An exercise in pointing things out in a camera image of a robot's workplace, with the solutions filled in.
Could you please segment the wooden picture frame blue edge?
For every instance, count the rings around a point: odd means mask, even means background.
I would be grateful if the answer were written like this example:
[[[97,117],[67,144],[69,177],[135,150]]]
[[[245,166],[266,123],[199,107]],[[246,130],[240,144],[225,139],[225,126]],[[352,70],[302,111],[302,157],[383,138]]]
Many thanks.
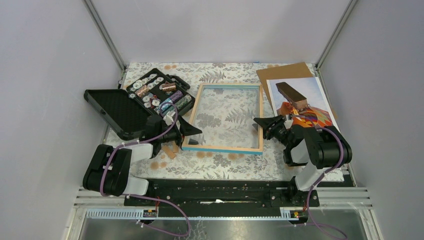
[[[202,83],[189,123],[202,130],[187,136],[198,145],[185,151],[262,155],[264,140],[253,127],[264,113],[263,87],[259,83]]]

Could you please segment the hot air balloon photo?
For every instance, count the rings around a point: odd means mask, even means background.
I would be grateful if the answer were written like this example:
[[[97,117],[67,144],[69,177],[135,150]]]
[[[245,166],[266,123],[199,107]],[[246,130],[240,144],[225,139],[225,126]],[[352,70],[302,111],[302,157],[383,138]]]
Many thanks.
[[[268,79],[268,101],[274,116],[292,115],[303,127],[338,128],[318,77]]]

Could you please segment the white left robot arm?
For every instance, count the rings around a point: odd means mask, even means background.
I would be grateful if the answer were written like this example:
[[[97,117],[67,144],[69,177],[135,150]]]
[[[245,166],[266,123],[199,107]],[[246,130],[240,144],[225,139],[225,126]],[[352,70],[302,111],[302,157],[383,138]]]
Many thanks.
[[[131,175],[131,164],[154,158],[164,143],[174,142],[181,147],[184,137],[201,133],[202,130],[181,116],[151,115],[146,119],[145,129],[137,141],[117,147],[106,144],[97,146],[82,186],[103,196],[136,195],[142,205],[148,206],[154,202],[155,192],[148,187],[148,180]]]

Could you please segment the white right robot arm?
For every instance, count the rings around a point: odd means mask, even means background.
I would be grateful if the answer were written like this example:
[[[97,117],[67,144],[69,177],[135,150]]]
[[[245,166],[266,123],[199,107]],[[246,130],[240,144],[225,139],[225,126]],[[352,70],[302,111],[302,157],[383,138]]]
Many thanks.
[[[284,145],[283,161],[289,167],[303,167],[287,187],[285,197],[293,206],[301,205],[309,191],[331,171],[352,160],[350,145],[333,126],[302,126],[300,116],[289,114],[255,117],[265,140],[276,139]]]

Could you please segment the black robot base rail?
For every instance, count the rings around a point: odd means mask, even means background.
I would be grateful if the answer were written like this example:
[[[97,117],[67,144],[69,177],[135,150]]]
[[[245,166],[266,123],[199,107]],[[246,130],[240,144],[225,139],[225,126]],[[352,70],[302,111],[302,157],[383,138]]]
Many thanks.
[[[153,207],[161,217],[178,217],[172,206],[152,200],[167,200],[189,217],[277,217],[280,208],[303,211],[320,206],[318,194],[298,191],[293,181],[258,180],[148,180],[147,199],[129,197],[126,207]]]

